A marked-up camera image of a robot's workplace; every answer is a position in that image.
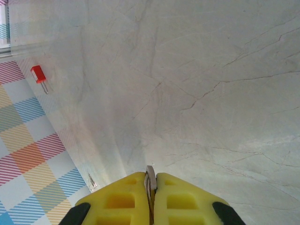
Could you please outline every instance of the red push pin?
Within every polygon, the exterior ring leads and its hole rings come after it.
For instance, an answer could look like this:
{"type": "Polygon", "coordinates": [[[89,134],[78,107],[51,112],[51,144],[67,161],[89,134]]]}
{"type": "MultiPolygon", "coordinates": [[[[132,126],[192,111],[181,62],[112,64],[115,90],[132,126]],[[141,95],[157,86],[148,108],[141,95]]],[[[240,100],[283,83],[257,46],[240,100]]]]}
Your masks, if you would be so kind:
{"type": "Polygon", "coordinates": [[[36,80],[36,83],[40,83],[42,85],[43,89],[44,89],[44,92],[46,94],[48,94],[49,93],[48,89],[47,89],[47,87],[46,87],[46,85],[44,83],[44,81],[46,80],[46,77],[45,77],[45,75],[44,75],[44,73],[42,71],[41,66],[40,65],[34,66],[34,67],[31,68],[30,71],[31,71],[34,79],[36,80]]]}

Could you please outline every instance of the yellow plastic part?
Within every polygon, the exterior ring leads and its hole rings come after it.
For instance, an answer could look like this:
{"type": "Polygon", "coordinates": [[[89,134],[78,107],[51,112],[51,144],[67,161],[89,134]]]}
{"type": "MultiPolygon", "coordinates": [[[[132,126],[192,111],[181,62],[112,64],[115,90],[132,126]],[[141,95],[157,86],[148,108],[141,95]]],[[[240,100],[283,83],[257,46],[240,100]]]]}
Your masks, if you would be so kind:
{"type": "Polygon", "coordinates": [[[157,174],[155,225],[222,225],[212,204],[225,200],[167,173],[157,174]]]}
{"type": "Polygon", "coordinates": [[[144,179],[136,172],[79,200],[91,204],[82,225],[149,225],[144,179]]]}

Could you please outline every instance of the plaid fabric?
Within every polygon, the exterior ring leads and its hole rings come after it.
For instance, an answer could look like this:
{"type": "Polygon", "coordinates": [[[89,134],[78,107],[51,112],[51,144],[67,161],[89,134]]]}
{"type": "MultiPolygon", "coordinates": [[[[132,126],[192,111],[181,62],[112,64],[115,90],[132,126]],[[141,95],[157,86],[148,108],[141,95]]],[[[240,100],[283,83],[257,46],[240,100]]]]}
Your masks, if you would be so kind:
{"type": "Polygon", "coordinates": [[[0,225],[58,224],[89,193],[17,64],[0,64],[0,225]]]}

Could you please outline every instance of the black rubber tip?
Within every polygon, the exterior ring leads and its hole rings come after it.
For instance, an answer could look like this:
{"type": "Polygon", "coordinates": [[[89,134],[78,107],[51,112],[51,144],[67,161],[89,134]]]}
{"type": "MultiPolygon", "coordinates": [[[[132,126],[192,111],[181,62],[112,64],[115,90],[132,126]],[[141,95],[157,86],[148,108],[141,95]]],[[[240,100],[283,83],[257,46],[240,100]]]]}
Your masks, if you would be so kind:
{"type": "Polygon", "coordinates": [[[89,210],[89,203],[81,203],[71,208],[59,225],[81,225],[89,210]]]}
{"type": "Polygon", "coordinates": [[[221,202],[214,202],[212,207],[224,225],[246,225],[233,207],[221,202]]]}

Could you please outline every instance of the white marble surface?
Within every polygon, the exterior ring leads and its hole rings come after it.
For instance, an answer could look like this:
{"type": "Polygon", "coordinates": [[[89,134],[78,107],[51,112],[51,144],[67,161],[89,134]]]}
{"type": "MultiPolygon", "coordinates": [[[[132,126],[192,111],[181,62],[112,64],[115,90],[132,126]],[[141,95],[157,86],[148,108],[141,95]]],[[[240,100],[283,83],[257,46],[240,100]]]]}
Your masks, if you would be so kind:
{"type": "Polygon", "coordinates": [[[79,24],[19,63],[45,71],[48,96],[28,81],[87,183],[153,165],[226,199],[247,224],[299,224],[299,1],[74,10],[79,24]]]}

